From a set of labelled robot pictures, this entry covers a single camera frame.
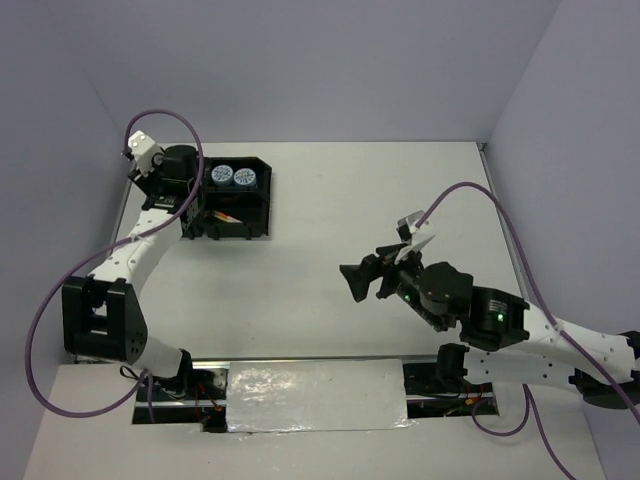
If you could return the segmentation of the blue round tape tin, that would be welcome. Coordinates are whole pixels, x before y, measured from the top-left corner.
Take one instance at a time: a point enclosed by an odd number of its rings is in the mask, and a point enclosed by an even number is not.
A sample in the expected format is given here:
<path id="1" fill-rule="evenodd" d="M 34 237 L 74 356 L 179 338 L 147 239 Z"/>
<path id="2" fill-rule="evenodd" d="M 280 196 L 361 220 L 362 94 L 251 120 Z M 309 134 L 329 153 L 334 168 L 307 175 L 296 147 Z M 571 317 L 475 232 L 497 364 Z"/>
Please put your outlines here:
<path id="1" fill-rule="evenodd" d="M 244 167 L 236 170 L 233 175 L 233 184 L 237 188 L 251 189 L 257 186 L 258 176 L 252 168 Z"/>
<path id="2" fill-rule="evenodd" d="M 216 165 L 211 169 L 210 178 L 215 187 L 228 187 L 234 183 L 234 170 L 226 164 Z"/>

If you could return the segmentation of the orange thin pen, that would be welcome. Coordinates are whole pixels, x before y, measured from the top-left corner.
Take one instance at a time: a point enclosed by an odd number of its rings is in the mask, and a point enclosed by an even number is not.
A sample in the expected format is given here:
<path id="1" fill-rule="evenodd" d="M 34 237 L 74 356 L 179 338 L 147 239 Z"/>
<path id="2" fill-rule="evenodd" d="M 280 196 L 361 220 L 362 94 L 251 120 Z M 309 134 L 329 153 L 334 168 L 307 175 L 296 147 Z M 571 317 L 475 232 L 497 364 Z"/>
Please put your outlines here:
<path id="1" fill-rule="evenodd" d="M 241 223 L 241 220 L 217 210 L 211 210 L 206 212 L 205 217 L 211 218 L 217 221 L 221 221 L 224 223 Z"/>

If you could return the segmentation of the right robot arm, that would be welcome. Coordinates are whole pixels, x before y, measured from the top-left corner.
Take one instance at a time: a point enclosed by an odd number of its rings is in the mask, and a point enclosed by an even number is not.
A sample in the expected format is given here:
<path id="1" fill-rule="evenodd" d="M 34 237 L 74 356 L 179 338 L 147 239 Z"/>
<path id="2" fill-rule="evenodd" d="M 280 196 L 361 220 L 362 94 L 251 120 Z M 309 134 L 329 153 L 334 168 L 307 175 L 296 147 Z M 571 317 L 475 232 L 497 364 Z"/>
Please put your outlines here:
<path id="1" fill-rule="evenodd" d="M 459 337 L 438 348 L 434 377 L 446 391 L 494 382 L 577 392 L 604 409 L 639 404 L 639 335 L 607 334 L 559 319 L 525 299 L 477 286 L 447 262 L 425 265 L 419 253 L 400 258 L 397 245 L 380 247 L 356 265 L 341 265 L 353 299 L 400 298 L 437 332 Z"/>

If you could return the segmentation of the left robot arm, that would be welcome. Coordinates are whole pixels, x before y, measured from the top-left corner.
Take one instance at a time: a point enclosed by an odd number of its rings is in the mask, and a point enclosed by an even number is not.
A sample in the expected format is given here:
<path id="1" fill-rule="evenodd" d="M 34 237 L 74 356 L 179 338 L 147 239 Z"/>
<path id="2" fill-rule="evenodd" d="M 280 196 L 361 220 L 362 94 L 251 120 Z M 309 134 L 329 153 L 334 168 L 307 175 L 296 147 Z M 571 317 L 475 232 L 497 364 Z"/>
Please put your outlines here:
<path id="1" fill-rule="evenodd" d="M 145 194 L 131 243 L 112 251 L 87 276 L 63 284 L 63 342 L 67 352 L 148 370 L 175 399 L 189 396 L 196 385 L 191 355 L 154 338 L 138 296 L 168 249 L 199 233 L 200 186 L 197 150 L 177 145 L 160 151 L 148 174 L 133 171 L 134 184 Z"/>

